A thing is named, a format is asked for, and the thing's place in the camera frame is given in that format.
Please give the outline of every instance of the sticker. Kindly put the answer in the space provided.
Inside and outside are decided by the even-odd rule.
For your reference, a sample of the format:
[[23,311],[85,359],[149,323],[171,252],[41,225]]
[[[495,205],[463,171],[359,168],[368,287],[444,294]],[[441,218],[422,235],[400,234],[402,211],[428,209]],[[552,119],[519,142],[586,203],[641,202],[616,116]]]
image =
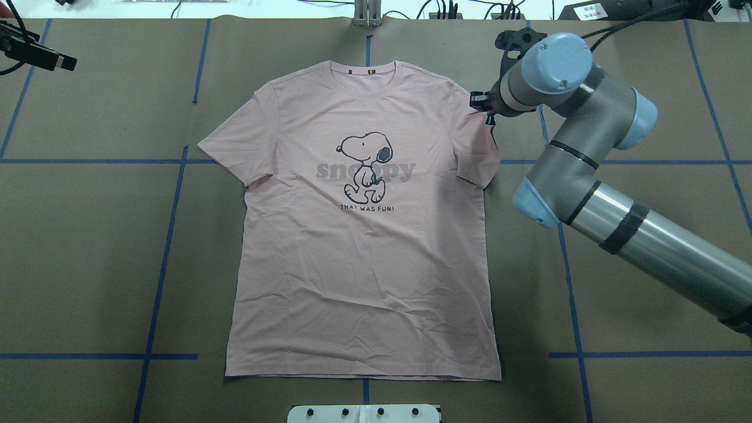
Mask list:
[[596,20],[604,17],[608,17],[605,9],[600,3],[593,3],[592,5],[580,6],[575,8],[575,13],[580,20]]

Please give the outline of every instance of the robotic arm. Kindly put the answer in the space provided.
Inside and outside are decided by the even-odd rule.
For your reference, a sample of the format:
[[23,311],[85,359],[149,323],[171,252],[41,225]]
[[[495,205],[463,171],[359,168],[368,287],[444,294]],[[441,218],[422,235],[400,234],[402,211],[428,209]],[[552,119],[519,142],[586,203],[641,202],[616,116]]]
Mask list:
[[[585,41],[530,28],[499,35],[507,50],[499,80],[471,106],[507,117],[550,107],[566,118],[514,195],[544,227],[568,224],[666,283],[731,329],[752,336],[752,266],[595,178],[612,148],[634,147],[657,110],[598,65]],[[508,56],[519,50],[520,56]]]

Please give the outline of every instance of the cartoon dog's ear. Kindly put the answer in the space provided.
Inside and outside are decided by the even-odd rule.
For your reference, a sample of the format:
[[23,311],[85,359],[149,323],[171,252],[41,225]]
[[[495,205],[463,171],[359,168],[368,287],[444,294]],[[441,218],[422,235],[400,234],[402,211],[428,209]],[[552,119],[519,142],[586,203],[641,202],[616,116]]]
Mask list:
[[389,147],[384,147],[378,151],[378,155],[376,156],[376,161],[379,163],[386,163],[392,159],[392,149]]

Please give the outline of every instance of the gray-green surface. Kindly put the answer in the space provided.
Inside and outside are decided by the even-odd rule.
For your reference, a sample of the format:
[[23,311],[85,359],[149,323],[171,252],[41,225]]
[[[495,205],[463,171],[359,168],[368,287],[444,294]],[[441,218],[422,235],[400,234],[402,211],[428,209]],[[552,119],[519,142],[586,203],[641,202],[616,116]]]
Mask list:
[[[46,23],[27,25],[42,33]],[[532,26],[584,34],[606,24]],[[243,187],[195,144],[272,78],[326,59],[363,65],[367,35],[373,64],[404,60],[487,90],[499,71],[494,38],[523,25],[387,18],[355,29],[341,18],[221,17],[211,21],[193,104],[207,21],[52,22],[45,44],[77,57],[77,70],[36,70],[12,132],[28,67],[0,90],[0,134],[9,135],[0,157],[0,421],[281,423],[293,405],[363,402],[359,380],[223,377]],[[684,23],[642,23],[595,58],[652,100],[659,120],[598,175],[752,261],[740,203],[752,201],[752,82],[740,72],[750,54],[718,41],[748,39],[752,26],[689,28],[733,166]],[[553,135],[562,120],[544,117]],[[530,169],[520,160],[544,145],[541,118],[497,117],[495,137],[504,162],[486,192],[487,254],[505,381],[370,381],[370,402],[441,404],[447,422],[749,421],[749,340],[575,231],[545,230],[514,210]],[[680,357],[687,351],[700,357]],[[635,358],[645,353],[661,357]]]

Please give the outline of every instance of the white bracket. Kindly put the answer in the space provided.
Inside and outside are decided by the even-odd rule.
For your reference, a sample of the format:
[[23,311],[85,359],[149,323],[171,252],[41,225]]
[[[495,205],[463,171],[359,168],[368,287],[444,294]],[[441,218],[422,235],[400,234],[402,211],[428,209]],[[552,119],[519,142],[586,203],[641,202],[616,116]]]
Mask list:
[[429,404],[295,406],[287,423],[441,423],[441,407]]
[[381,26],[381,0],[355,0],[354,26]]

